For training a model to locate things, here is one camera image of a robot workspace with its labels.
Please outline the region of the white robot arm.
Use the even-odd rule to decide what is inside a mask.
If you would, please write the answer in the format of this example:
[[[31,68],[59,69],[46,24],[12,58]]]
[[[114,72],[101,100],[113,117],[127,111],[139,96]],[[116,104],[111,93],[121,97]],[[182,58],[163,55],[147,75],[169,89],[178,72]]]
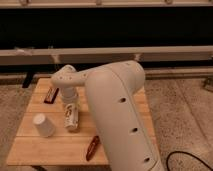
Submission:
[[[85,88],[112,171],[164,171],[133,98],[145,82],[138,62],[115,62],[80,72],[66,65],[52,75],[51,81],[63,93],[75,86]]]

